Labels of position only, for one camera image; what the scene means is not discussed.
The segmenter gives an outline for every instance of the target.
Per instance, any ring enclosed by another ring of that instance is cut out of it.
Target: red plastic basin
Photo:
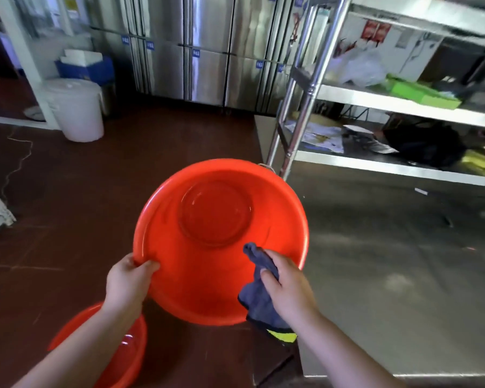
[[[77,314],[58,332],[48,346],[48,351],[54,350],[72,332],[78,329],[86,320],[97,313],[102,302],[91,306]],[[97,380],[94,388],[127,388],[134,383],[140,373],[147,344],[147,325],[143,315],[136,319],[122,343],[113,355],[112,360]]]
[[[255,242],[304,266],[309,230],[298,197],[279,176],[237,159],[195,163],[165,181],[146,203],[134,259],[156,260],[149,295],[169,313],[205,325],[246,318],[237,295],[255,266]]]

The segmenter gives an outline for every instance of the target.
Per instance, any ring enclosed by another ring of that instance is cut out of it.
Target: cleaning rag
[[[294,342],[296,334],[273,307],[272,299],[261,280],[262,268],[269,270],[278,280],[277,267],[266,252],[253,242],[247,243],[243,248],[243,252],[255,264],[253,282],[245,285],[238,297],[241,305],[248,310],[246,320],[284,342]]]

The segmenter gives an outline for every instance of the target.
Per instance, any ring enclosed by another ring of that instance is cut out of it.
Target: human hand
[[[124,256],[108,273],[106,299],[101,310],[124,313],[134,321],[142,312],[142,301],[147,295],[151,276],[158,268],[160,263],[152,260],[136,267],[133,253]]]
[[[291,259],[273,250],[265,249],[265,252],[278,268],[279,280],[269,270],[263,269],[261,279],[264,287],[280,317],[297,330],[304,321],[319,314],[311,286]]]

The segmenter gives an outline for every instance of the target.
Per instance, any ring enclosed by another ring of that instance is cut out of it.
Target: metal ring
[[[262,166],[268,170],[271,170],[274,174],[277,174],[277,172],[275,171],[275,169],[273,169],[270,165],[268,164],[265,164],[265,163],[259,163],[259,166]]]

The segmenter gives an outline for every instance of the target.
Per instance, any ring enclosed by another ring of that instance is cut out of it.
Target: gray cloth
[[[291,327],[275,311],[272,299],[261,280],[262,268],[269,269],[278,279],[277,267],[265,251],[253,242],[247,243],[243,252],[255,264],[253,282],[243,287],[238,297],[239,302],[248,310],[246,319],[274,332],[292,332]]]

